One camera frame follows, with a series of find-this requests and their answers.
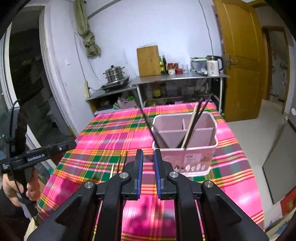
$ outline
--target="pink basket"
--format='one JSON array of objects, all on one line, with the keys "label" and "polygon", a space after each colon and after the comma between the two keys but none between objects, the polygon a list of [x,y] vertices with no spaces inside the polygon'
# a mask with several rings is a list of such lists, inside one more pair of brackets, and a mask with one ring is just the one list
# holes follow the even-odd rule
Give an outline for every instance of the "pink basket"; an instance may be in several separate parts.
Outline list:
[{"label": "pink basket", "polygon": [[160,145],[163,160],[170,162],[175,171],[188,177],[204,176],[210,172],[210,164],[218,145],[217,123],[211,113],[203,112],[194,127],[187,149],[176,148],[186,134],[191,115],[177,113],[155,116],[153,127],[159,131],[169,148],[162,148],[163,143],[157,134],[155,138]]},{"label": "pink basket", "polygon": [[121,103],[118,103],[118,106],[120,109],[124,110],[124,109],[135,108],[137,104],[135,100],[131,100],[131,101],[123,101]]}]

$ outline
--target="bottle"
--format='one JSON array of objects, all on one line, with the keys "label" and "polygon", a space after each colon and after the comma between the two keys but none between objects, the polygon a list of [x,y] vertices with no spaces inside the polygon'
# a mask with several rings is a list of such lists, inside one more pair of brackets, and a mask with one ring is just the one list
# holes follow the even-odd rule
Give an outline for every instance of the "bottle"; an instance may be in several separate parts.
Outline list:
[{"label": "bottle", "polygon": [[160,64],[160,72],[161,72],[161,74],[165,74],[165,68],[163,66],[163,62],[162,62],[160,56],[159,56],[159,64]]},{"label": "bottle", "polygon": [[163,67],[165,69],[165,73],[168,73],[167,67],[166,67],[166,60],[165,60],[165,56],[163,55]]},{"label": "bottle", "polygon": [[159,98],[161,96],[160,85],[158,82],[155,82],[152,85],[152,95],[155,98]]}]

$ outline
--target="hanging cloth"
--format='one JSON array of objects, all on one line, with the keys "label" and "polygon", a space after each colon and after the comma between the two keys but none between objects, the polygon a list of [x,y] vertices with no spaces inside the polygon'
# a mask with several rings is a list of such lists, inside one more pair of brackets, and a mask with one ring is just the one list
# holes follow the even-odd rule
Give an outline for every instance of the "hanging cloth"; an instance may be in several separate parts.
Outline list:
[{"label": "hanging cloth", "polygon": [[87,56],[98,56],[101,54],[101,49],[98,45],[96,45],[94,34],[92,31],[90,31],[90,26],[84,6],[85,3],[85,0],[75,0],[74,2],[76,28],[79,35],[84,38],[83,43],[86,48]]}]

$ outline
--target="shelf leg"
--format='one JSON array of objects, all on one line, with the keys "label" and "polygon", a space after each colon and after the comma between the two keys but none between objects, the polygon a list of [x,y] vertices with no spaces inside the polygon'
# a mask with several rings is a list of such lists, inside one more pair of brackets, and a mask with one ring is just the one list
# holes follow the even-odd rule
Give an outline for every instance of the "shelf leg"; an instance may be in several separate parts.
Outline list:
[{"label": "shelf leg", "polygon": [[142,96],[141,96],[141,91],[139,88],[139,85],[137,85],[137,92],[138,92],[138,96],[139,96],[139,100],[140,100],[140,105],[142,108],[144,108],[144,104],[143,104],[143,100],[142,100]]},{"label": "shelf leg", "polygon": [[221,114],[221,105],[222,105],[222,91],[223,91],[223,78],[220,78],[220,96],[219,96],[219,114]]}]

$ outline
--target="human hand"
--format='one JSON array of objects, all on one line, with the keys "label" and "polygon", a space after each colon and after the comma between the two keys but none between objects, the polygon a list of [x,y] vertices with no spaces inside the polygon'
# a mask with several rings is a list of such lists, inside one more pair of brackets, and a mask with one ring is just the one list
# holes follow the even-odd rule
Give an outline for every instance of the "human hand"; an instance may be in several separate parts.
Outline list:
[{"label": "human hand", "polygon": [[[2,180],[2,186],[5,195],[10,199],[10,201],[17,207],[21,207],[21,203],[19,202],[17,198],[17,187],[15,185],[15,182],[10,174],[4,174],[3,175],[3,180]],[[17,185],[20,189],[20,191],[23,193],[24,188],[22,184],[17,182]],[[38,172],[35,168],[33,168],[32,171],[32,179],[31,181],[27,184],[27,191],[26,191],[26,196],[31,200],[31,201],[36,201],[40,197],[40,184],[38,183]]]}]

